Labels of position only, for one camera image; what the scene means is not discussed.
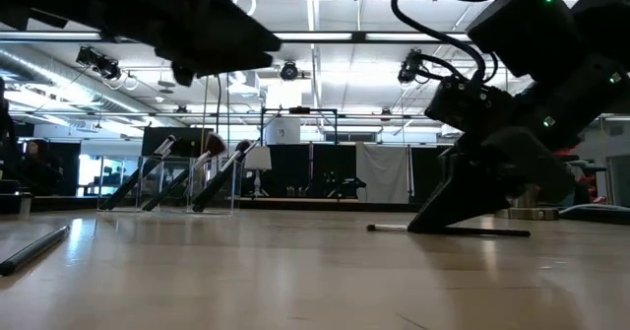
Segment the white hanging cloth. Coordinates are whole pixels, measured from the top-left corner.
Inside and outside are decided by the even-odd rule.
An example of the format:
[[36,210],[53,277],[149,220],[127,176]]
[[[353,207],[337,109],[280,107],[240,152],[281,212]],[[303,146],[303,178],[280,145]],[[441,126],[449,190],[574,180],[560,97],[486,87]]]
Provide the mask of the white hanging cloth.
[[358,199],[364,203],[406,204],[408,158],[404,147],[355,145],[356,177],[366,184]]

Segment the black fan makeup brush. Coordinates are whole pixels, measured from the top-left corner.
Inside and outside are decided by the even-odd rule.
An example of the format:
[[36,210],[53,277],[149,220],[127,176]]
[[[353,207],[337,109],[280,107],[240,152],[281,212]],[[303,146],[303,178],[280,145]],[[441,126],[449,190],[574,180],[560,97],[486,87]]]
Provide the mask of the black fan makeup brush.
[[226,144],[222,137],[217,133],[210,132],[207,135],[205,140],[204,148],[202,149],[202,155],[197,158],[193,163],[189,164],[189,166],[184,169],[180,174],[173,178],[171,182],[169,182],[158,195],[152,198],[144,207],[143,211],[149,212],[152,211],[163,199],[165,199],[169,194],[171,194],[179,185],[189,180],[191,173],[203,165],[205,165],[208,161],[210,161],[213,157],[222,154],[226,150]]

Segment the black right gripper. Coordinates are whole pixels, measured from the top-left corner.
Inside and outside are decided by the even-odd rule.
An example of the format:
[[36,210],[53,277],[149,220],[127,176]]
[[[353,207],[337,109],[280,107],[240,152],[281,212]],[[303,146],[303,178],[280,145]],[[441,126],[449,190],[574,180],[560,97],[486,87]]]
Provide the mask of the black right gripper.
[[411,150],[413,202],[408,231],[441,232],[448,226],[509,206],[536,185],[550,202],[571,193],[567,166],[526,128],[507,127],[485,137],[464,134],[447,148]]

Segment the thin black stand frame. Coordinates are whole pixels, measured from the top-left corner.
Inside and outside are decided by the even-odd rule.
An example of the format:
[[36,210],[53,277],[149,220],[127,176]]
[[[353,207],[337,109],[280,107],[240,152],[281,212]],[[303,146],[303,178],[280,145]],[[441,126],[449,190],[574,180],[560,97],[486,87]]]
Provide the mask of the thin black stand frame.
[[339,142],[339,114],[335,108],[312,108],[307,106],[295,106],[289,108],[282,108],[279,106],[276,108],[266,108],[263,106],[260,111],[259,138],[259,141],[263,146],[267,145],[265,140],[265,127],[269,122],[277,117],[299,118],[300,120],[314,119],[316,123],[316,130],[320,135],[324,134],[325,125],[331,126],[334,129],[334,144],[337,145]]

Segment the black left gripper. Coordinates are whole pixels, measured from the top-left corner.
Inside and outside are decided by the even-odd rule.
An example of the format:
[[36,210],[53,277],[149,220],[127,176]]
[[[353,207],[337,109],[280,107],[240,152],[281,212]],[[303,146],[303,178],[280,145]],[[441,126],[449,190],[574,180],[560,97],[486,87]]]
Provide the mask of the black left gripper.
[[[187,58],[205,50],[195,69]],[[112,32],[151,46],[170,62],[173,78],[189,85],[193,77],[268,67],[281,40],[231,0],[115,0]]]

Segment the white shade table lamp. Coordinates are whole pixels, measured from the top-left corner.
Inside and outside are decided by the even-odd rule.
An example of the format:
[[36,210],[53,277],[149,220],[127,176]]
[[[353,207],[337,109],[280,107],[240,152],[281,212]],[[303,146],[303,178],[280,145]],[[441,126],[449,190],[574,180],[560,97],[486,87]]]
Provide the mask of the white shade table lamp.
[[246,156],[245,168],[254,172],[253,198],[263,197],[262,173],[272,169],[271,151],[268,147],[254,147]]

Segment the person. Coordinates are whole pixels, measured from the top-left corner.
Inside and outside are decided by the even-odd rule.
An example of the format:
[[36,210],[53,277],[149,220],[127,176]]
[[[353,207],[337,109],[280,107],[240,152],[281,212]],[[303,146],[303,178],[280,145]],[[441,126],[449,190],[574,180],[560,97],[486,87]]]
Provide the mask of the person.
[[49,152],[48,144],[43,140],[26,142],[19,172],[29,190],[41,196],[56,195],[64,179],[60,159]]

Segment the clear acrylic brush holder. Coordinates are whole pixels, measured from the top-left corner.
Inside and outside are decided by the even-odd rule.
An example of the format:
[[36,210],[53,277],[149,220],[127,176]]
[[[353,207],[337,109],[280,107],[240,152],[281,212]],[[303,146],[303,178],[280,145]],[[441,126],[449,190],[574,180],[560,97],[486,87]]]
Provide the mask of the clear acrylic brush holder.
[[[101,168],[99,182],[97,184],[99,204],[108,199],[137,168],[139,158],[103,158],[104,166]],[[219,169],[229,158],[212,158],[205,165],[193,171],[189,180],[179,185],[171,194],[163,199],[152,211],[145,212],[143,207],[186,169],[197,158],[165,158],[152,172],[143,178],[119,202],[112,210],[105,212],[132,212],[132,213],[166,213],[166,214],[193,214],[193,215],[233,215],[240,210],[241,175],[234,178],[235,188],[231,196],[216,197],[211,204],[201,213],[192,211],[193,199],[208,185]]]

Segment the black partition panel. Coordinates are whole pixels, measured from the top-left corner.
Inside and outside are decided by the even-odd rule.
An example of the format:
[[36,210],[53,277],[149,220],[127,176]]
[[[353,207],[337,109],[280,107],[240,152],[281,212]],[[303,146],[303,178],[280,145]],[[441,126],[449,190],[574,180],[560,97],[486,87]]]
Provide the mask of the black partition panel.
[[424,204],[441,181],[439,156],[446,150],[444,146],[411,149],[412,203]]
[[353,145],[270,145],[272,169],[262,173],[271,197],[335,197],[333,190],[356,177]]
[[50,143],[49,149],[63,171],[63,178],[56,187],[56,194],[75,196],[79,185],[81,146],[78,143]]

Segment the thin black makeup brush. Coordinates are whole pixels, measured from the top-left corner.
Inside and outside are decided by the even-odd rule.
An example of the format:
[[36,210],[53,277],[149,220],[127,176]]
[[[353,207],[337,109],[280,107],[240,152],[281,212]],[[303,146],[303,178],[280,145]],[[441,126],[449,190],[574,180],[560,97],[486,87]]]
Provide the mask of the thin black makeup brush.
[[8,277],[19,272],[40,254],[61,243],[69,231],[69,226],[63,226],[55,231],[51,231],[0,262],[0,276]]

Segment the white square box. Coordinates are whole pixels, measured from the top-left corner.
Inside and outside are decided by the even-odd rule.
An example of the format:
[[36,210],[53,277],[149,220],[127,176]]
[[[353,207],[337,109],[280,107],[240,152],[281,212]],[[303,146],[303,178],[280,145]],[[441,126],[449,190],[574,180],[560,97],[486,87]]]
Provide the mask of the white square box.
[[300,143],[301,120],[277,117],[265,127],[267,145],[294,145]]

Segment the red storage rack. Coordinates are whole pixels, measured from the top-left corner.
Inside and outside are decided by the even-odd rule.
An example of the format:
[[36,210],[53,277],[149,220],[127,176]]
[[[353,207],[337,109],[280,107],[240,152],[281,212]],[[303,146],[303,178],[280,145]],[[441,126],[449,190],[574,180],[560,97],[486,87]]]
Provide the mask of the red storage rack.
[[572,150],[561,150],[554,156],[565,163],[575,177],[574,190],[566,203],[569,206],[595,203],[599,198],[598,174],[606,172],[607,168],[594,160],[580,158]]

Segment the black wall monitor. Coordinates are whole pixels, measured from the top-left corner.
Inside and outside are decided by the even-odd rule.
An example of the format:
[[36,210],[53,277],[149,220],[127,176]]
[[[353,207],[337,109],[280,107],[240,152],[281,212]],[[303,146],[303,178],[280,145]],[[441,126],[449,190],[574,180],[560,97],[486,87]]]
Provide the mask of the black wall monitor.
[[212,129],[190,127],[147,127],[144,130],[142,156],[151,155],[169,136],[175,138],[169,158],[199,158],[210,148]]

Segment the white globe lamp brass base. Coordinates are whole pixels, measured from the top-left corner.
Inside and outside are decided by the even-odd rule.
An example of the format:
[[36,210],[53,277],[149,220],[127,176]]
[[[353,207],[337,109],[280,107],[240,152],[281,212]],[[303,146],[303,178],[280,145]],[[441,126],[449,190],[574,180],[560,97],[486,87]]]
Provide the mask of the white globe lamp brass base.
[[525,192],[519,197],[508,199],[509,207],[497,211],[494,216],[501,219],[556,221],[559,219],[560,209],[555,206],[545,206],[538,201],[539,189],[529,184]]

